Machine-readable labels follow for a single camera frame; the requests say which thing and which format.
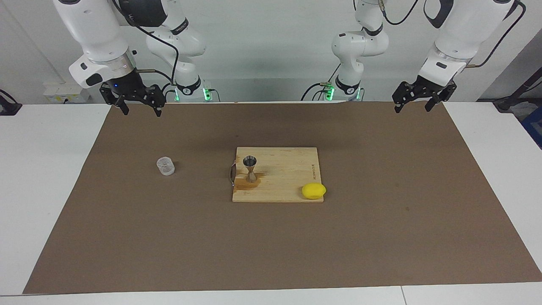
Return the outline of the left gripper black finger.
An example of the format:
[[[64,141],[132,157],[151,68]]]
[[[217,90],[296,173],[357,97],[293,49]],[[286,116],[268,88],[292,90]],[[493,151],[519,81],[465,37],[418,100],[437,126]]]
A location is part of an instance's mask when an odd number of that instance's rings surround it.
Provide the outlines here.
[[[440,91],[435,89],[430,90],[430,100],[425,105],[426,112],[430,112],[440,102],[447,102],[455,92],[457,85],[455,82],[450,82],[446,87]]]
[[[395,105],[395,112],[400,113],[406,104],[418,99],[415,92],[416,82],[409,83],[406,81],[401,82],[397,89],[392,94],[392,99]]]

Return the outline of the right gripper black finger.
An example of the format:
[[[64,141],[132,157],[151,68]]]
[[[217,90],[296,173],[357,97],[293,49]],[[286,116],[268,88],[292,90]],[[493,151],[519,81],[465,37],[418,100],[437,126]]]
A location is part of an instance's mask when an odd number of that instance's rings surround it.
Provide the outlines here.
[[[124,115],[128,115],[129,108],[124,101],[124,95],[116,93],[108,83],[101,84],[101,96],[107,105],[115,106],[120,109]]]
[[[144,104],[153,108],[155,115],[161,117],[162,108],[165,106],[165,95],[158,85],[145,87]]]

